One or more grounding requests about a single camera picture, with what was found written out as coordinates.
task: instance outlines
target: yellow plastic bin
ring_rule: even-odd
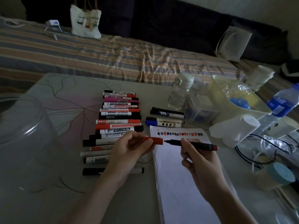
[[[219,85],[225,82],[237,82],[237,79],[231,79],[229,77],[213,75],[212,80],[209,83],[209,90],[211,92],[212,99],[219,105],[220,113],[212,120],[212,124],[222,122],[224,120],[231,119],[237,115],[252,115],[257,120],[265,115],[272,113],[271,109],[255,94],[244,94],[241,97],[248,101],[249,106],[252,108],[245,109],[241,108],[227,98],[225,92],[219,87]]]

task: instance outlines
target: white tote bag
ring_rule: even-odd
[[[88,4],[91,10],[86,9],[86,0],[84,0],[83,9],[77,7],[77,0],[71,5],[72,34],[80,37],[101,38],[98,26],[102,12],[97,8],[97,0],[95,0],[95,9],[89,1]]]
[[[228,61],[239,62],[252,33],[234,26],[229,26],[216,47],[216,55],[220,54]]]

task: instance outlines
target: marker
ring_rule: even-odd
[[[105,138],[105,139],[93,139],[93,140],[83,140],[83,147],[92,147],[95,145],[110,145],[114,144],[118,138]]]
[[[124,112],[124,111],[104,111],[100,112],[101,116],[140,116],[140,112]]]
[[[163,144],[163,139],[160,138],[160,137],[144,137],[142,139],[142,142],[145,142],[147,139],[150,139],[150,138],[154,141],[153,144],[155,144],[155,145],[162,145]]]
[[[154,117],[146,117],[146,120],[159,121],[159,122],[174,122],[174,123],[185,124],[184,120],[178,120],[178,119],[158,119],[158,118],[154,118]]]
[[[89,136],[89,139],[94,140],[94,139],[104,139],[104,138],[120,138],[124,135],[125,133],[93,134]]]
[[[112,149],[109,149],[109,150],[90,151],[90,152],[80,152],[80,157],[90,157],[90,156],[110,155],[111,152],[112,152]]]
[[[91,164],[91,163],[100,163],[100,162],[107,162],[110,160],[110,155],[105,156],[91,156],[85,157],[83,159],[84,164]]]
[[[131,92],[123,92],[123,91],[114,91],[114,90],[104,90],[105,93],[117,93],[117,94],[133,94],[136,95],[136,93],[131,93]]]
[[[105,93],[105,92],[103,92],[103,95],[123,96],[123,97],[136,97],[136,95],[134,95],[134,94],[129,94],[129,93],[122,93],[122,94],[119,94],[119,93]]]
[[[151,110],[150,113],[154,114],[154,115],[169,116],[169,117],[174,117],[174,118],[178,118],[178,119],[184,119],[185,118],[184,115],[168,113],[168,112],[160,112],[160,111],[157,111],[157,110]]]
[[[183,112],[177,112],[177,111],[172,111],[172,110],[167,110],[167,109],[162,109],[162,108],[157,108],[157,107],[152,107],[152,110],[160,111],[160,112],[168,112],[168,113],[173,113],[173,114],[178,114],[178,115],[185,115]]]
[[[140,112],[139,108],[128,108],[128,109],[100,109],[100,112]]]
[[[96,124],[115,124],[115,123],[140,123],[140,119],[107,119],[107,120],[96,120]]]
[[[129,131],[142,132],[143,130],[144,130],[143,126],[136,126],[136,127],[126,127],[126,128],[102,129],[102,130],[99,130],[99,133],[100,134],[105,134],[105,133],[123,133],[123,132],[129,132]]]
[[[99,150],[109,150],[112,148],[113,148],[113,146],[96,146],[96,147],[91,147],[89,150],[90,151],[99,151]]]
[[[131,124],[99,124],[95,126],[96,131],[104,129],[114,129],[114,128],[125,128],[125,127],[136,127],[141,126],[141,123],[131,123]]]
[[[133,116],[101,116],[101,113],[99,113],[99,120],[102,119],[141,119],[141,115],[133,115]]]
[[[166,143],[169,143],[171,145],[176,146],[182,146],[180,140],[166,140],[164,141]],[[206,150],[206,151],[217,151],[218,147],[217,145],[207,144],[207,143],[201,143],[201,142],[190,142],[196,150]]]
[[[139,101],[139,98],[136,98],[136,97],[125,97],[125,96],[112,96],[112,95],[103,95],[103,98],[119,98],[119,99],[123,99],[123,100],[134,100],[133,102],[137,102]]]
[[[103,102],[103,105],[138,105],[138,102],[131,102],[131,103],[126,103],[126,102]]]
[[[82,175],[101,175],[104,172],[105,168],[84,168]],[[143,174],[144,168],[133,168],[129,174]]]
[[[103,109],[139,108],[138,105],[102,105]]]
[[[121,98],[117,98],[117,97],[108,97],[107,95],[104,97],[104,102],[128,102],[128,99],[130,97],[121,97]],[[133,102],[136,103],[140,103],[140,101],[138,100],[134,100]]]
[[[182,124],[180,123],[173,123],[173,122],[165,122],[165,121],[150,121],[146,120],[145,124],[147,126],[162,126],[162,127],[182,127]]]

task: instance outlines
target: hand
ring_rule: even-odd
[[[185,138],[181,139],[181,144],[182,165],[190,171],[196,187],[207,202],[211,203],[223,192],[230,192],[215,151],[198,152]]]
[[[118,187],[121,187],[139,157],[155,148],[152,139],[142,143],[144,137],[146,136],[142,133],[130,131],[118,139],[112,148],[110,160],[102,176],[113,177]]]

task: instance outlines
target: clear water bottle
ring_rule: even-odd
[[[271,115],[264,116],[259,120],[260,127],[253,133],[261,134],[268,129],[275,121],[279,120],[289,113],[299,104],[299,83],[296,83],[291,89],[279,91],[268,101],[267,105],[272,110]]]
[[[168,107],[171,110],[177,111],[184,106],[186,97],[193,82],[194,76],[185,72],[179,73],[172,86],[172,90],[167,101]]]

